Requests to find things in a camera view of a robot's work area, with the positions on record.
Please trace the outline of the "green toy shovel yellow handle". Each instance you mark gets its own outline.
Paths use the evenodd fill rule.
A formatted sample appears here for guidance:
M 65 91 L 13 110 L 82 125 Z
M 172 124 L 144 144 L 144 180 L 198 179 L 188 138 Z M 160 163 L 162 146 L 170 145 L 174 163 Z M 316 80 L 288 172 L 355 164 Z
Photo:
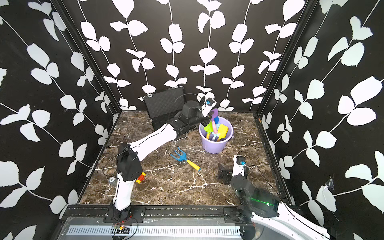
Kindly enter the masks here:
M 212 123 L 213 122 L 210 122 L 207 126 L 204 127 L 204 130 L 207 132 L 206 134 L 207 140 L 210 139 L 211 134 L 214 132 Z

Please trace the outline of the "purple toy shovel pink handle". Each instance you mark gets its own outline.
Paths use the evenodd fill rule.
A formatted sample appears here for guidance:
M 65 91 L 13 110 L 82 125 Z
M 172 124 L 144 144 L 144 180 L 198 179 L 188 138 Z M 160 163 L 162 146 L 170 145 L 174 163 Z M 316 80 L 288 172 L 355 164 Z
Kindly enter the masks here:
M 211 114 L 211 121 L 212 121 L 213 133 L 214 133 L 214 134 L 217 134 L 217 133 L 218 133 L 218 129 L 217 129 L 217 126 L 216 126 L 216 118 L 217 118 L 218 115 L 219 115 L 219 111 L 218 111 L 218 109 L 212 109 L 212 110 L 210 111 L 210 114 Z

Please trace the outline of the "blue toy rake yellow handle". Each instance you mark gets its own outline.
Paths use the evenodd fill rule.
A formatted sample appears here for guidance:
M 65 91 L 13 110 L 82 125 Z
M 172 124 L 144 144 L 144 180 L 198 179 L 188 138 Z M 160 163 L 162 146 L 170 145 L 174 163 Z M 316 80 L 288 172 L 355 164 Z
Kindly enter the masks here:
M 176 156 L 171 154 L 171 157 L 173 157 L 178 162 L 186 162 L 191 167 L 193 167 L 195 170 L 197 170 L 198 172 L 201 170 L 200 166 L 198 166 L 197 164 L 195 164 L 194 162 L 192 162 L 191 160 L 188 159 L 187 153 L 185 153 L 183 150 L 181 150 L 180 147 L 178 147 L 178 149 L 175 150 L 175 154 L 176 154 Z

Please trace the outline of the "light blue toy shovel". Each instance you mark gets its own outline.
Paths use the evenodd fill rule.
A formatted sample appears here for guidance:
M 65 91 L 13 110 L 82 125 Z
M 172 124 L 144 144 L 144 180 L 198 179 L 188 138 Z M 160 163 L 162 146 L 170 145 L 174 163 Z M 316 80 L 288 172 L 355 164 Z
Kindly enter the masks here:
M 212 141 L 217 141 L 217 139 L 218 139 L 218 137 L 219 137 L 219 133 L 218 133 L 218 131 L 219 131 L 219 127 L 220 127 L 220 123 L 217 123 L 216 124 L 216 130 L 217 130 L 217 132 L 215 133 L 215 132 L 212 132 L 212 135 L 213 135 L 213 137 L 212 137 Z

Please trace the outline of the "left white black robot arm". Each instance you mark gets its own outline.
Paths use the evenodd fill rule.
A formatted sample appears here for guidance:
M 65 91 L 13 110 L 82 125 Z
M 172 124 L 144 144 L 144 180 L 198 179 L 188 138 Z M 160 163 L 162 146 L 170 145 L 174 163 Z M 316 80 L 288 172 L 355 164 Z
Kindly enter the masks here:
M 216 104 L 212 98 L 205 100 L 202 106 L 196 101 L 187 101 L 180 112 L 154 133 L 136 142 L 121 144 L 116 158 L 117 188 L 112 201 L 115 210 L 122 212 L 129 209 L 134 184 L 143 172 L 141 161 L 195 127 L 208 125 L 212 117 L 210 112 Z

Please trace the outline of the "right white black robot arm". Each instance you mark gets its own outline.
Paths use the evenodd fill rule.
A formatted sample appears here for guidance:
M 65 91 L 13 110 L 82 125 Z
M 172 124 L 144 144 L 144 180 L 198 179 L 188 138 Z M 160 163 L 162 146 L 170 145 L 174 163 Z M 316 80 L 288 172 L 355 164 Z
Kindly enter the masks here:
M 235 156 L 232 170 L 219 164 L 219 179 L 234 190 L 240 200 L 235 209 L 225 208 L 225 220 L 264 226 L 289 240 L 334 240 L 332 231 L 318 226 L 285 205 L 267 190 L 255 187 L 247 179 L 249 168 L 245 159 Z

